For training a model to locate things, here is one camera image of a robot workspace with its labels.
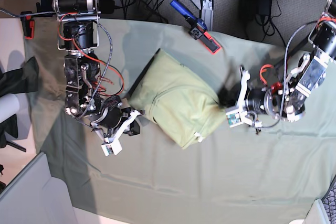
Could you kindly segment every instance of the blue object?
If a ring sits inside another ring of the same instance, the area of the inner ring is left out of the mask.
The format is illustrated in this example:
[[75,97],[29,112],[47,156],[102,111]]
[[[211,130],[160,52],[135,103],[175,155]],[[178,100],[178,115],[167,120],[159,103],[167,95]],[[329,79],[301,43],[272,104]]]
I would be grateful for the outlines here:
[[187,20],[187,22],[191,26],[198,24],[204,30],[207,30],[207,27],[204,21],[200,18],[196,18],[194,14],[192,14],[192,12],[190,12],[190,10],[187,7],[185,7],[182,3],[180,3],[177,0],[173,0],[171,1],[170,5],[174,7],[174,9],[177,10]]

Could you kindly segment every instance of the white tube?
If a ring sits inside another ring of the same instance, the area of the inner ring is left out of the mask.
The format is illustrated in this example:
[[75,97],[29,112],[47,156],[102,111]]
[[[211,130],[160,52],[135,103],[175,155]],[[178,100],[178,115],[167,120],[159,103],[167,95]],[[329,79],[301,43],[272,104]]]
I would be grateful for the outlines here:
[[20,103],[16,95],[7,94],[0,97],[0,123],[10,118],[20,110]]

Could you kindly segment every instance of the light green cushion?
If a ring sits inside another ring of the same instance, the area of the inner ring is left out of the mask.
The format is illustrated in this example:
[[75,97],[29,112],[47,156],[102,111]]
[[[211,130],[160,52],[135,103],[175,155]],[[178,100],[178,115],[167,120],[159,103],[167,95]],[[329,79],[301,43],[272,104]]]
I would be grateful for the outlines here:
[[207,83],[163,50],[155,56],[129,103],[145,109],[180,147],[201,142],[225,118],[218,96]]

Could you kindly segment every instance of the black cloth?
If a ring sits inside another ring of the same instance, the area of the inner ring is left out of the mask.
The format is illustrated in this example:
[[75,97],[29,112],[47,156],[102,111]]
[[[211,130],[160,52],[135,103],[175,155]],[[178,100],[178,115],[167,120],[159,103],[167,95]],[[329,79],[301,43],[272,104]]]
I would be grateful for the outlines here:
[[[0,70],[0,97],[6,94],[36,92],[38,89],[38,64],[34,57],[16,70],[2,73]],[[5,132],[14,138],[18,137],[16,115],[0,123],[0,148],[7,145]]]

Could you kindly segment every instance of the gray cable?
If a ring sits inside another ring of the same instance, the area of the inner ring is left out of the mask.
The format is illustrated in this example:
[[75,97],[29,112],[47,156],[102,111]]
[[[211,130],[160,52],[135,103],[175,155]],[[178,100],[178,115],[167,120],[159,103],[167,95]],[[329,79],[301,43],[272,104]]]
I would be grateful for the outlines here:
[[23,17],[28,17],[28,16],[37,16],[37,15],[44,15],[44,14],[55,14],[55,12],[41,12],[41,13],[31,13],[31,14],[20,14],[20,15],[16,15],[13,14],[9,11],[7,11],[6,9],[3,9],[0,7],[0,12],[3,12],[9,16],[12,16],[13,18],[23,18]]
[[109,41],[110,41],[110,54],[109,54],[109,59],[108,59],[108,61],[106,62],[106,67],[105,67],[105,69],[104,69],[104,71],[103,71],[103,74],[101,75],[101,78],[100,78],[100,80],[99,80],[99,82],[98,82],[98,84],[97,84],[97,87],[95,88],[94,92],[92,93],[92,96],[91,96],[91,99],[90,99],[90,101],[89,101],[88,106],[87,106],[86,109],[84,110],[83,114],[80,115],[79,117],[77,117],[77,118],[75,119],[76,121],[78,121],[79,119],[81,119],[81,118],[82,118],[83,116],[85,116],[86,113],[88,112],[88,110],[89,110],[89,108],[90,108],[90,106],[91,106],[91,103],[92,103],[92,101],[93,101],[93,98],[95,97],[96,93],[98,92],[98,89],[99,89],[99,87],[100,87],[100,85],[101,85],[101,82],[102,82],[102,80],[103,80],[103,78],[104,78],[104,76],[105,76],[105,74],[106,74],[106,72],[107,72],[107,69],[108,69],[109,64],[110,64],[110,62],[111,62],[111,59],[112,59],[112,53],[113,53],[112,37],[111,37],[110,33],[106,30],[106,28],[103,27],[102,24],[99,24],[98,26],[99,26],[99,27],[106,33],[107,37],[109,38]]
[[286,51],[285,51],[285,59],[284,59],[284,63],[283,63],[283,75],[284,75],[284,82],[283,82],[283,91],[282,91],[282,98],[281,98],[281,107],[280,107],[280,110],[279,110],[279,118],[278,120],[270,125],[270,126],[262,126],[261,128],[262,129],[266,129],[266,128],[272,128],[274,126],[276,126],[280,120],[281,120],[281,114],[282,114],[282,110],[283,110],[283,107],[284,107],[284,103],[285,103],[285,96],[286,96],[286,77],[287,77],[287,53],[288,53],[288,48],[289,48],[289,45],[290,43],[292,42],[292,40],[294,39],[295,35],[301,31],[302,29],[304,29],[306,26],[310,25],[310,24],[315,24],[317,21],[314,20],[314,21],[311,21],[311,22],[308,22],[308,23],[305,23],[304,25],[300,26],[294,33],[293,35],[290,37],[288,43],[287,43],[287,47],[286,47]]

